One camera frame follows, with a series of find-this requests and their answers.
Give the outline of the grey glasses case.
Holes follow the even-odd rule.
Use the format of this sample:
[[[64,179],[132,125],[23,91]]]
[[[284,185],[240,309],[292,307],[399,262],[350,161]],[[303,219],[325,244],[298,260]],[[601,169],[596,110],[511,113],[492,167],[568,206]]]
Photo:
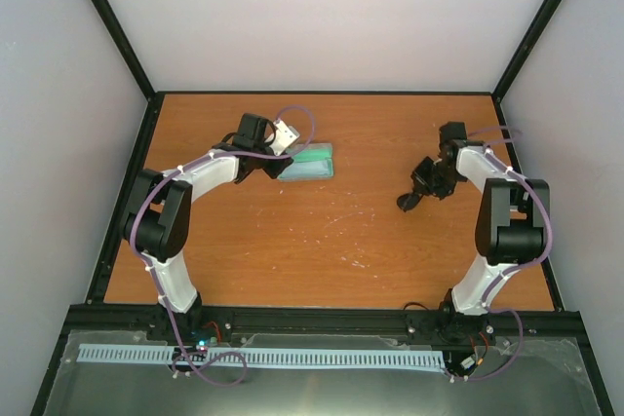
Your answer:
[[[333,147],[330,143],[310,143],[306,148],[297,144],[287,153],[292,163],[278,176],[281,181],[310,181],[334,176]]]

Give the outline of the light blue cleaning cloth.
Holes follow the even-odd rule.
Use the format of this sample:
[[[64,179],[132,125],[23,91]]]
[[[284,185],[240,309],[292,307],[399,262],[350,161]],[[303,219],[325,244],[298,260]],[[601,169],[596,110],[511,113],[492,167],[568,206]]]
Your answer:
[[[332,178],[334,174],[331,159],[293,162],[280,176],[280,180],[316,180]]]

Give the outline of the black sunglasses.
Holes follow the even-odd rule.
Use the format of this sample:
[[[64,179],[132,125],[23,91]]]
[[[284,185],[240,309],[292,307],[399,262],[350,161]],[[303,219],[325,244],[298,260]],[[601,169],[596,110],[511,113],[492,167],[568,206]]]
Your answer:
[[[422,200],[422,195],[416,192],[409,192],[403,194],[397,198],[396,204],[397,207],[403,211],[407,212],[417,207],[417,205]]]

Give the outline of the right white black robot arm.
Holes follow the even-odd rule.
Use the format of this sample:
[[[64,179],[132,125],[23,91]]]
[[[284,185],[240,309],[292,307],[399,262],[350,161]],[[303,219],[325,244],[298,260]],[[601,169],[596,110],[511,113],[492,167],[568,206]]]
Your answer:
[[[549,255],[550,188],[504,164],[488,143],[474,140],[462,122],[440,127],[438,158],[424,158],[411,180],[412,190],[397,199],[403,211],[415,208],[424,197],[449,197],[459,182],[470,182],[481,193],[476,257],[438,312],[440,335],[457,342],[481,330],[481,317],[491,312],[493,299],[514,275]]]

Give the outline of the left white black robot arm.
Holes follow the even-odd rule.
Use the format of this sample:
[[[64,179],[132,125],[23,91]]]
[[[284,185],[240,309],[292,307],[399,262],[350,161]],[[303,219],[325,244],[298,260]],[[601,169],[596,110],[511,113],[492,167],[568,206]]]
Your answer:
[[[168,327],[179,339],[192,340],[203,328],[202,315],[192,309],[199,292],[183,256],[193,203],[220,185],[242,182],[255,170],[275,179],[293,163],[287,150],[298,140],[298,131],[283,120],[246,113],[237,131],[198,159],[137,175],[122,216],[122,237],[154,281],[158,302],[172,311]]]

